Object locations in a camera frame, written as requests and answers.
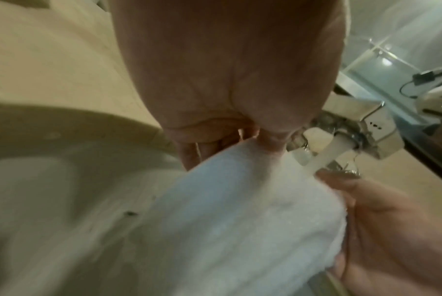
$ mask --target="finger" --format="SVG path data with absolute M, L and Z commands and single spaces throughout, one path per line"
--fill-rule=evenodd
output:
M 236 145 L 241 140 L 241 135 L 239 134 L 239 131 L 235 131 L 232 134 L 228 135 L 227 137 L 224 137 L 221 139 L 221 150 L 224 150 L 226 148 L 229 148 L 233 145 Z
M 214 141 L 210 143 L 198 143 L 198 151 L 200 152 L 201 160 L 207 160 L 214 154 L 221 151 L 220 141 Z
M 195 143 L 174 142 L 177 154 L 181 159 L 182 165 L 187 171 L 190 171 L 200 163 L 200 156 Z
M 412 207 L 410 198 L 392 188 L 367 179 L 356 179 L 349 174 L 321 170 L 317 176 L 333 189 L 348 193 L 357 204 L 373 210 Z
M 291 139 L 293 133 L 274 133 L 260 129 L 258 140 L 259 144 L 270 152 L 284 152 L 286 144 Z
M 259 128 L 257 127 L 249 127 L 241 129 L 241 135 L 243 140 L 254 138 L 258 136 L 258 134 L 259 134 Z

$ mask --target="hand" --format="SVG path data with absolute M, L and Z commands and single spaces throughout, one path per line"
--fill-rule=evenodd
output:
M 348 206 L 333 275 L 357 296 L 442 296 L 442 225 L 408 196 L 380 184 L 319 172 Z
M 115 0 L 111 12 L 133 82 L 187 169 L 259 131 L 282 152 L 338 74 L 342 0 Z

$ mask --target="faucet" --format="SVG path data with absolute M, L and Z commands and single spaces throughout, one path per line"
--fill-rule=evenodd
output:
M 296 133 L 287 146 L 288 151 L 307 148 L 303 133 L 313 127 L 332 135 L 345 134 L 356 143 L 355 150 L 376 159 L 384 159 L 404 147 L 392 115 L 382 101 L 331 94 L 322 112 Z

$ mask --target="person's left hand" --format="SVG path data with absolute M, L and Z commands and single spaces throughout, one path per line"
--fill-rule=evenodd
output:
M 116 0 L 111 11 L 136 88 L 187 169 L 259 130 L 283 152 L 328 98 L 345 36 L 341 0 Z

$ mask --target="person's right hand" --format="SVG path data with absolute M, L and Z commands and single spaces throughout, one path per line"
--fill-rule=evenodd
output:
M 348 207 L 332 274 L 357 296 L 442 296 L 442 224 L 407 195 L 365 179 L 321 171 Z

